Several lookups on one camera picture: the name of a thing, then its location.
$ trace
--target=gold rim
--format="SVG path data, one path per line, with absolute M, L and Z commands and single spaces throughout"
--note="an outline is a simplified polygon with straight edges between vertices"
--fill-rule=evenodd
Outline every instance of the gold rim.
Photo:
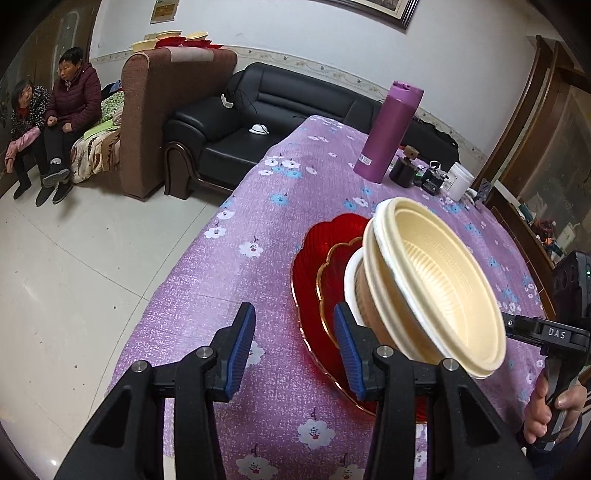
M 295 261 L 296 261 L 296 258 L 294 258 L 293 262 L 291 263 L 292 277 L 293 277 L 293 268 L 294 268 L 294 262 Z M 297 315 L 297 324 L 298 324 L 298 328 L 300 329 L 300 335 L 304 339 L 304 344 L 305 344 L 305 346 L 306 346 L 306 348 L 308 350 L 308 353 L 312 357 L 312 360 L 314 361 L 314 363 L 316 364 L 316 366 L 318 368 L 320 368 L 321 372 L 324 373 L 324 375 L 326 375 L 327 377 L 330 378 L 331 382 L 335 384 L 336 388 L 345 396 L 345 398 L 347 398 L 351 403 L 353 403 L 353 405 L 355 405 L 355 407 L 357 407 L 361 411 L 364 411 L 368 415 L 371 415 L 372 417 L 375 417 L 375 413 L 374 412 L 372 412 L 372 411 L 368 410 L 367 408 L 365 408 L 364 406 L 360 405 L 358 403 L 357 399 L 355 399 L 351 395 L 349 395 L 349 393 L 341 386 L 341 384 L 339 384 L 338 380 L 335 377 L 332 376 L 332 374 L 324 367 L 324 365 L 322 365 L 322 363 L 318 360 L 318 358 L 316 357 L 316 355 L 312 351 L 312 348 L 310 347 L 310 343 L 308 342 L 308 339 L 306 338 L 306 333 L 304 332 L 304 328 L 302 327 L 302 324 L 301 324 L 300 305 L 297 303 L 296 290 L 294 288 L 293 279 L 290 281 L 290 285 L 291 285 L 291 296 L 294 299 L 294 303 L 295 303 L 295 311 L 296 311 L 296 315 Z
M 363 237 L 356 236 L 350 242 L 341 242 L 339 244 L 335 244 L 332 247 L 330 247 L 330 250 L 329 250 L 328 254 L 326 255 L 326 261 L 320 266 L 320 268 L 318 269 L 318 273 L 316 274 L 316 296 L 318 297 L 318 300 L 320 300 L 320 304 L 319 304 L 320 321 L 322 322 L 322 328 L 326 332 L 326 335 L 329 336 L 330 340 L 332 340 L 335 347 L 337 347 L 337 348 L 339 347 L 339 344 L 337 343 L 336 338 L 333 335 L 333 333 L 330 331 L 330 328 L 328 325 L 328 320 L 326 320 L 326 317 L 324 316 L 324 299 L 323 299 L 323 293 L 322 293 L 322 274 L 324 272 L 324 269 L 329 266 L 330 257 L 332 257 L 332 254 L 334 253 L 334 251 L 338 247 L 352 247 L 353 244 L 356 244 L 356 243 L 362 242 L 362 241 L 363 241 Z

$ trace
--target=red scalloped plate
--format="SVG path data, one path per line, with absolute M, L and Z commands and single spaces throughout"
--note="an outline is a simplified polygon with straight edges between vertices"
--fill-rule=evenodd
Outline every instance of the red scalloped plate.
M 361 246 L 359 237 L 363 236 L 368 222 L 362 216 L 345 213 L 330 222 L 314 225 L 295 256 L 291 292 L 298 309 L 300 332 L 314 362 L 355 406 L 375 415 L 377 404 L 358 401 L 349 389 L 339 349 L 333 341 L 330 321 L 335 305 L 345 299 L 345 267 Z M 317 280 L 322 282 L 322 287 L 317 288 Z M 426 420 L 425 403 L 421 398 L 417 399 L 416 417 L 418 422 Z

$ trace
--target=black shoe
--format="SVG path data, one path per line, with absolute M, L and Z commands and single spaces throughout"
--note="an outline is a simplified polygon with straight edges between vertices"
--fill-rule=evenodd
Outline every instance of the black shoe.
M 18 186 L 18 188 L 14 191 L 14 195 L 12 196 L 12 198 L 14 198 L 16 200 L 17 198 L 19 198 L 23 193 L 25 193 L 30 188 L 31 188 L 30 181 L 28 183 L 21 183 Z
M 41 190 L 39 190 L 39 193 L 37 193 L 37 198 L 35 199 L 35 205 L 37 205 L 38 207 L 43 205 L 47 201 L 47 199 L 51 196 L 51 194 L 53 193 L 53 190 L 55 190 L 55 187 L 44 187 L 42 185 Z
M 52 200 L 53 205 L 57 205 L 64 198 L 66 198 L 66 196 L 68 195 L 68 193 L 70 193 L 70 190 L 72 189 L 73 186 L 74 186 L 74 184 L 70 181 L 68 181 L 66 183 L 60 183 L 57 186 L 56 194 L 53 196 L 53 200 Z
M 70 175 L 70 169 L 64 165 L 61 158 L 54 158 L 49 164 L 49 172 L 42 179 L 44 187 L 54 187 Z

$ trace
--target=purple jacket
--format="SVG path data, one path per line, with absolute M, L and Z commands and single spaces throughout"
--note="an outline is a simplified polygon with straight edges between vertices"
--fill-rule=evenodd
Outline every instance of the purple jacket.
M 57 117 L 72 124 L 74 131 L 86 131 L 100 120 L 100 81 L 90 63 L 82 64 L 70 86 L 57 79 L 45 118 Z

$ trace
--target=barcode sticker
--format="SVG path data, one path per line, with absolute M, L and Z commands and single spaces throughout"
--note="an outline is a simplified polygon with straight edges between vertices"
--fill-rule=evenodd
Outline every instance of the barcode sticker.
M 371 158 L 368 158 L 363 154 L 359 155 L 359 161 L 364 165 L 371 165 Z

